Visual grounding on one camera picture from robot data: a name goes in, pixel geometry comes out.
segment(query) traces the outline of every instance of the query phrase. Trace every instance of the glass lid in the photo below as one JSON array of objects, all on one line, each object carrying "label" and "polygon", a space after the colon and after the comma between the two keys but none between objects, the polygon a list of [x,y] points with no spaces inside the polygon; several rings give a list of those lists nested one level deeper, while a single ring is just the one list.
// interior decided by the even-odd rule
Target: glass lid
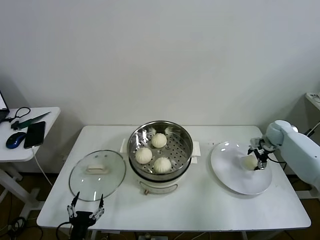
[{"label": "glass lid", "polygon": [[73,168],[69,187],[79,199],[92,202],[111,195],[122,183],[126,174],[123,157],[112,150],[94,151]]}]

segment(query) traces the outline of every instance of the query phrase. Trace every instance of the white plate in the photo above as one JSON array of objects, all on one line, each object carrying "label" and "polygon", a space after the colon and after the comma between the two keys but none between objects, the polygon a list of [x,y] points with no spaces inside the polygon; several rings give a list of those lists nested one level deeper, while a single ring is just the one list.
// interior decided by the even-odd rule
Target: white plate
[{"label": "white plate", "polygon": [[264,192],[272,181],[270,166],[264,170],[246,170],[242,157],[247,156],[249,146],[241,142],[226,141],[218,144],[211,154],[214,173],[230,189],[245,195]]}]

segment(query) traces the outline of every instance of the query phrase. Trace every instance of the perforated steamer tray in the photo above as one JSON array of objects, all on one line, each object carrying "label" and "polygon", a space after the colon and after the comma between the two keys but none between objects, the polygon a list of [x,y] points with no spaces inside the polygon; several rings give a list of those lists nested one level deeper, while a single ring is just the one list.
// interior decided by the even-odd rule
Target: perforated steamer tray
[{"label": "perforated steamer tray", "polygon": [[[155,134],[164,134],[167,144],[162,148],[155,148],[151,139]],[[136,151],[139,148],[149,148],[152,160],[147,164],[136,161]],[[130,136],[127,152],[132,169],[142,178],[152,182],[168,182],[180,177],[191,163],[193,142],[189,133],[180,125],[169,121],[153,121],[140,126]],[[171,161],[171,170],[167,173],[156,173],[154,163],[160,157]]]}]

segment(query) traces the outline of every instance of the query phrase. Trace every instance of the floor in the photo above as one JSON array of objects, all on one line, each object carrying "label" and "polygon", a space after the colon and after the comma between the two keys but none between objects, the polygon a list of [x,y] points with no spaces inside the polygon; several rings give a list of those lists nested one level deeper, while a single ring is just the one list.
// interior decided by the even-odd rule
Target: floor
[{"label": "floor", "polygon": [[[49,179],[54,182],[56,180],[56,176],[50,176]],[[293,188],[297,191],[299,190],[308,190],[310,186],[297,177],[289,177],[289,180],[293,186]],[[50,192],[50,185],[47,183],[46,179],[40,174],[33,175],[25,175],[23,180],[19,183],[22,187],[24,187],[27,191],[30,191],[32,188],[40,188],[40,193],[38,195],[38,200],[44,201]],[[320,202],[316,199],[311,200],[302,200],[302,204],[306,211],[308,212],[312,225],[307,229],[299,229],[299,230],[288,230],[281,232],[277,236],[275,236],[272,240],[319,240],[320,239]],[[13,220],[14,218],[19,216],[20,211],[23,208],[23,203],[12,196],[11,194],[7,194],[4,200],[0,203],[0,236],[5,234],[8,225],[8,222]],[[36,226],[36,217],[39,214],[38,211],[34,211],[29,216],[29,220],[27,221],[27,226]],[[145,233],[141,232],[121,232],[121,234],[107,234],[100,233],[97,236],[97,239],[100,240],[136,240],[139,235],[144,235]],[[154,236],[168,236],[168,240],[173,240],[177,237],[180,232],[157,232],[152,233]],[[178,240],[191,240],[192,238],[198,236],[199,232],[188,232],[182,234]],[[256,234],[256,232],[247,233],[248,237],[252,237]],[[68,237],[61,233],[61,240],[67,240]],[[27,228],[23,231],[23,233],[17,238],[17,240],[39,240],[41,237],[41,231],[38,228]],[[9,240],[9,236],[5,235],[0,237],[0,240]],[[56,232],[55,229],[43,228],[43,240],[56,240]],[[197,240],[241,240],[241,234],[239,232],[212,232],[212,233],[204,233],[199,236]]]}]

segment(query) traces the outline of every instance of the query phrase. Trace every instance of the white wall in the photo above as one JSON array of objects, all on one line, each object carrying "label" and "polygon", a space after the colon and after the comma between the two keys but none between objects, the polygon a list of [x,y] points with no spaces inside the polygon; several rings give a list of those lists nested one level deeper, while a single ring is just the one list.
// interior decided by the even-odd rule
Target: white wall
[{"label": "white wall", "polygon": [[305,92],[320,90],[319,9],[318,0],[1,1],[0,89],[12,107],[61,108],[48,172],[83,125],[292,119],[305,129],[296,113]]}]

